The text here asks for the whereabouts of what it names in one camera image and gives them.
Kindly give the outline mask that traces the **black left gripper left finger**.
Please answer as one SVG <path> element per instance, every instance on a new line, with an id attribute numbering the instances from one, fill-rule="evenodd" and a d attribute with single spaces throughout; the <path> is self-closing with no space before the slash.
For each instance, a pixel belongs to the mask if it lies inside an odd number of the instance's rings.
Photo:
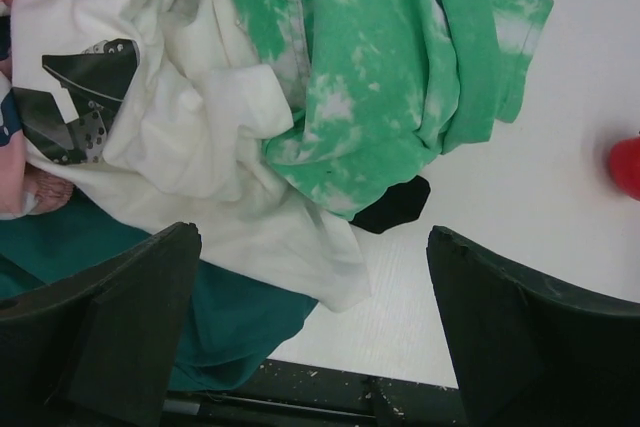
<path id="1" fill-rule="evenodd" d="M 157 426 L 201 252 L 175 223 L 1 302 L 4 426 Z"/>

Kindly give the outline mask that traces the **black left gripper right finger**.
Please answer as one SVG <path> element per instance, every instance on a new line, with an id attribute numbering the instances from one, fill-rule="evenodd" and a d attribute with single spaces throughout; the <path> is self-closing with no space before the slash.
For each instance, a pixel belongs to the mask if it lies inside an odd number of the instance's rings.
<path id="1" fill-rule="evenodd" d="M 638 425 L 638 304 L 442 226 L 426 256 L 469 425 Z"/>

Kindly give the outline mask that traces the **black cloth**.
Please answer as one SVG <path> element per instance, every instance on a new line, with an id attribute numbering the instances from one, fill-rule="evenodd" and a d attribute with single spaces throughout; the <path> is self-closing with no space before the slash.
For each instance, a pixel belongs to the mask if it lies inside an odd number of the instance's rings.
<path id="1" fill-rule="evenodd" d="M 376 202 L 359 212 L 350 221 L 354 227 L 380 235 L 400 225 L 420 218 L 430 196 L 431 186 L 421 176 L 393 185 Z"/>

